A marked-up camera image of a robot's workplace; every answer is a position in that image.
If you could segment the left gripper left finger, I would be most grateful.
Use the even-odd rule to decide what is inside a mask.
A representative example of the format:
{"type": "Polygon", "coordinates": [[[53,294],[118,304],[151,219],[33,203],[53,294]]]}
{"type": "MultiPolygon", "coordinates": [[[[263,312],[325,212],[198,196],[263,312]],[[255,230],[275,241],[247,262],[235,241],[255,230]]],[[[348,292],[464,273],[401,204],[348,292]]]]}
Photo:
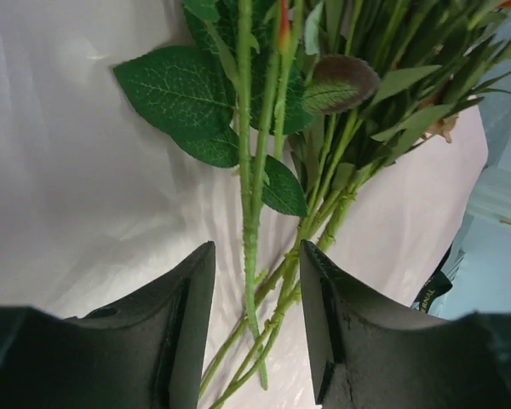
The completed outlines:
{"type": "Polygon", "coordinates": [[[206,242],[83,318],[0,307],[0,408],[194,408],[214,283],[206,242]]]}

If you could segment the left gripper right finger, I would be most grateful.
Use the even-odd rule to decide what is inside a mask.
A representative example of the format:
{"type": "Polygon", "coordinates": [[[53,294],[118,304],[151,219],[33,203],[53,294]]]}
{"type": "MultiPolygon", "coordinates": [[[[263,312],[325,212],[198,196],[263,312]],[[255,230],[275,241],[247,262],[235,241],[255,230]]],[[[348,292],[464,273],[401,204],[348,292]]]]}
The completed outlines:
{"type": "Polygon", "coordinates": [[[511,408],[511,313],[443,320],[300,246],[314,399],[323,408],[511,408]]]}

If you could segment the black ribbon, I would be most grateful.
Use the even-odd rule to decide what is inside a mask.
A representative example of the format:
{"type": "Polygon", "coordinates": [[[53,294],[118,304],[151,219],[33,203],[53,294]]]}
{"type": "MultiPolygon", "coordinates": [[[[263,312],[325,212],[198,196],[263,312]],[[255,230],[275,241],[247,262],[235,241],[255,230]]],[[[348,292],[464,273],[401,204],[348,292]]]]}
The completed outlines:
{"type": "Polygon", "coordinates": [[[453,288],[453,281],[465,257],[465,251],[460,248],[452,253],[449,247],[437,268],[418,292],[411,308],[425,314],[437,316],[439,304],[443,297],[453,288]]]}

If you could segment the purple flower bouquet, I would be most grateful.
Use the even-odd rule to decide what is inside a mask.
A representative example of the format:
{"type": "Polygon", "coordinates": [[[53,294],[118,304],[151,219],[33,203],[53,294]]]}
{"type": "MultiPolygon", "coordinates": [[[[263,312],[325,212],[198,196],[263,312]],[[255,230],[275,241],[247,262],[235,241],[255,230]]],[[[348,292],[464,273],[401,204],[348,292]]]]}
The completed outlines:
{"type": "MultiPolygon", "coordinates": [[[[206,354],[242,310],[238,178],[142,121],[111,69],[191,40],[177,1],[0,1],[0,304],[83,316],[216,245],[206,354]]],[[[330,258],[411,303],[488,156],[479,111],[369,181],[330,258]]]]}

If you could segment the pink rose stem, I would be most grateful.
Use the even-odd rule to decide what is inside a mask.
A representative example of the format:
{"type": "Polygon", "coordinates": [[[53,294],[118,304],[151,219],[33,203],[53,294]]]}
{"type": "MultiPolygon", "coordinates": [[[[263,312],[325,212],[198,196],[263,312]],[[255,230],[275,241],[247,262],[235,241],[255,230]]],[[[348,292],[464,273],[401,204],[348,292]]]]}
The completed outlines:
{"type": "Polygon", "coordinates": [[[135,113],[204,164],[236,169],[240,183],[244,253],[244,317],[233,332],[254,344],[233,388],[258,375],[268,385],[265,360],[281,314],[299,292],[283,295],[265,325],[256,311],[278,275],[256,269],[261,213],[304,218],[301,181],[283,162],[288,136],[314,120],[306,109],[306,76],[298,51],[299,1],[184,1],[190,45],[168,45],[116,65],[113,76],[135,113]]]}

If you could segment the cream rosebud spray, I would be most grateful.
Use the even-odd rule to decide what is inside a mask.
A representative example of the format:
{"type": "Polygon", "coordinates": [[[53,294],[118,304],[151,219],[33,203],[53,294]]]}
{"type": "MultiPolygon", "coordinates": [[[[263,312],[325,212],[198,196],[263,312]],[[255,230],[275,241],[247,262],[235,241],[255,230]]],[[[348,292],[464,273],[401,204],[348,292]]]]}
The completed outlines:
{"type": "Polygon", "coordinates": [[[307,214],[297,240],[333,242],[360,188],[456,119],[447,101],[452,79],[442,61],[445,40],[422,43],[422,30],[447,28],[440,1],[324,2],[318,24],[329,54],[307,73],[307,107],[317,121],[297,141],[306,180],[307,214]]]}

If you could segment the orange dried flower spray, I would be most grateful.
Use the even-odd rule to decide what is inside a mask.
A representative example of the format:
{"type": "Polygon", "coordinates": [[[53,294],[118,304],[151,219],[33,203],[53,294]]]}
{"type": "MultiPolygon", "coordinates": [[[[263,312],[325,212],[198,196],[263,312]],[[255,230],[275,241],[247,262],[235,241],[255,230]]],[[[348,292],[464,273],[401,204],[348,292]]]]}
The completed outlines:
{"type": "Polygon", "coordinates": [[[494,89],[511,1],[305,3],[304,108],[293,157],[307,199],[296,239],[333,242],[359,189],[494,89]]]}

